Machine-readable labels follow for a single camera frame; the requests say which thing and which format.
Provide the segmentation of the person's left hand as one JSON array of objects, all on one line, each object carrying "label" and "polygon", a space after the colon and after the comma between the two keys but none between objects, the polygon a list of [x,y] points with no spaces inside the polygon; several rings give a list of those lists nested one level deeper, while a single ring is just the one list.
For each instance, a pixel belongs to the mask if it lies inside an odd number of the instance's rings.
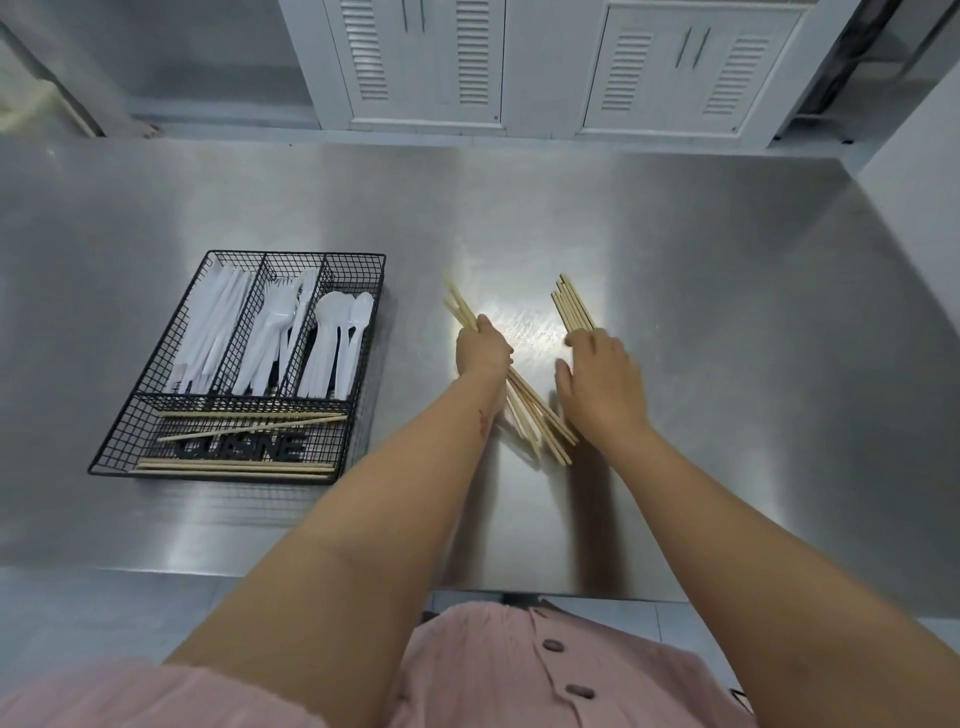
[{"label": "person's left hand", "polygon": [[455,366],[459,377],[482,378],[503,386],[513,364],[514,349],[498,335],[481,335],[474,325],[460,329],[455,343]]}]

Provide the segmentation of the person's right hand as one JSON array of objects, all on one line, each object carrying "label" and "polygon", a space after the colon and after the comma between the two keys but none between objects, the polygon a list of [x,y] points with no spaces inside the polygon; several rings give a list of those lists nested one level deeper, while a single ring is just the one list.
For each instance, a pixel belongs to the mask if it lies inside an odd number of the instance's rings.
[{"label": "person's right hand", "polygon": [[623,440],[650,429],[647,399],[639,364],[622,341],[603,328],[566,335],[577,403],[560,407],[583,438],[605,453]]}]

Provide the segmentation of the wooden chopstick bundle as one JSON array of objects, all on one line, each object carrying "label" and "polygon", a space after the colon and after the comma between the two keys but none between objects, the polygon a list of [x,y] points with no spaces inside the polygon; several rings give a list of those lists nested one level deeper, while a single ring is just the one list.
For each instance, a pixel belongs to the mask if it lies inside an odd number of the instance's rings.
[{"label": "wooden chopstick bundle", "polygon": [[[477,317],[455,282],[446,274],[444,283],[449,294],[443,302],[445,308],[464,328],[477,332]],[[507,382],[507,409],[521,439],[537,458],[548,452],[559,465],[570,467],[568,446],[577,445],[578,437],[514,367],[510,367]]]},{"label": "wooden chopstick bundle", "polygon": [[597,329],[594,317],[567,274],[558,275],[550,298],[568,334],[575,331],[592,332]]}]

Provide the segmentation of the person's left forearm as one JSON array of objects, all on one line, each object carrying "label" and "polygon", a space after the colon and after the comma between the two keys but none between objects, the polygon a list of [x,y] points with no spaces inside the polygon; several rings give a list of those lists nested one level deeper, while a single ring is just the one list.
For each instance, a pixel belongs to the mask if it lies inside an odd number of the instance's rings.
[{"label": "person's left forearm", "polygon": [[250,683],[390,673],[462,513],[506,370],[466,368],[322,495],[167,658]]}]

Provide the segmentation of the person's right forearm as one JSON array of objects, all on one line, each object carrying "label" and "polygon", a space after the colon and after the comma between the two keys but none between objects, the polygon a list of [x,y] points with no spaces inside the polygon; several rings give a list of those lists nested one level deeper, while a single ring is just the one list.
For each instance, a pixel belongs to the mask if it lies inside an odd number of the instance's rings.
[{"label": "person's right forearm", "polygon": [[960,655],[641,418],[578,415],[763,728],[960,728]]}]

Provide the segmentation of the group of white plastic spoons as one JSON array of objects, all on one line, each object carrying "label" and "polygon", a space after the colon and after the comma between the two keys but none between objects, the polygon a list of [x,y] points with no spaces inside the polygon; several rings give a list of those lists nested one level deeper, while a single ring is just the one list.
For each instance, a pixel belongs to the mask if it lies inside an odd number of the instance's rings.
[{"label": "group of white plastic spoons", "polygon": [[346,401],[353,391],[361,344],[373,317],[375,298],[332,290],[314,309],[317,335],[296,394],[303,398]]}]

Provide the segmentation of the group of white plastic forks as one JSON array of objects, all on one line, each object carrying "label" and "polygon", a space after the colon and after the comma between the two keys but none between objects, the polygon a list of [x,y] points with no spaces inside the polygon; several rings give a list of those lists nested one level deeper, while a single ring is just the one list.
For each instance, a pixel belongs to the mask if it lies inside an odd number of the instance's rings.
[{"label": "group of white plastic forks", "polygon": [[283,382],[319,273],[319,268],[306,268],[297,277],[266,283],[263,304],[254,318],[232,394],[265,396],[274,364],[278,367],[278,383]]}]

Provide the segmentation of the white louvered cabinet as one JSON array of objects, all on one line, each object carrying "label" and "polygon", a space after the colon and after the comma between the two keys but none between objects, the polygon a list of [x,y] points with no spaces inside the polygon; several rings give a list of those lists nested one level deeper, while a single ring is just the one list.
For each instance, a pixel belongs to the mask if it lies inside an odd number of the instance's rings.
[{"label": "white louvered cabinet", "polygon": [[277,0],[327,131],[504,137],[507,0]]},{"label": "white louvered cabinet", "polygon": [[578,140],[760,148],[812,80],[818,0],[604,0]]}]

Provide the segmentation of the loose wooden chopsticks pile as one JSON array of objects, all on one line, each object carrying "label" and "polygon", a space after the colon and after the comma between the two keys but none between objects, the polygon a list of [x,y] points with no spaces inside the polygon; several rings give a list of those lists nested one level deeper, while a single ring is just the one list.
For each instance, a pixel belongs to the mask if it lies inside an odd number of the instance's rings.
[{"label": "loose wooden chopsticks pile", "polygon": [[328,483],[339,473],[350,418],[333,411],[174,413],[133,461],[151,477]]}]

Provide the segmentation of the group of white plastic knives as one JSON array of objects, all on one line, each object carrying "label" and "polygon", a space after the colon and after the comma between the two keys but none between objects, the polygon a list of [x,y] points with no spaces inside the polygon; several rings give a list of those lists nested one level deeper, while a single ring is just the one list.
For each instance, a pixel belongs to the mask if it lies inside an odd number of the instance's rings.
[{"label": "group of white plastic knives", "polygon": [[164,394],[210,393],[256,273],[215,260],[187,297],[187,325]]}]

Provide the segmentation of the pink buttoned garment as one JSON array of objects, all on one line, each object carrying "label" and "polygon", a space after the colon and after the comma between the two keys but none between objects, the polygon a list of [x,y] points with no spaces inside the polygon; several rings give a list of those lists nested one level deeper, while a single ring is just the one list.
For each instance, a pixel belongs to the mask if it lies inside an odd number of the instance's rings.
[{"label": "pink buttoned garment", "polygon": [[[544,650],[544,639],[565,645]],[[596,691],[584,700],[565,685]],[[696,654],[550,607],[457,605],[417,627],[386,728],[759,728]],[[114,661],[0,698],[0,728],[329,728],[204,668]]]}]

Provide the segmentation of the dark metal rack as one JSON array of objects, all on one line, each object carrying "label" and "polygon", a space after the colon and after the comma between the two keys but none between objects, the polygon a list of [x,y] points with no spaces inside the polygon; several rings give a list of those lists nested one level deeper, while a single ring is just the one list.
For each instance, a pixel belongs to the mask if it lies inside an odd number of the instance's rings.
[{"label": "dark metal rack", "polygon": [[898,79],[910,51],[889,24],[906,0],[860,0],[772,145],[802,136],[851,146],[864,131],[882,91]]}]

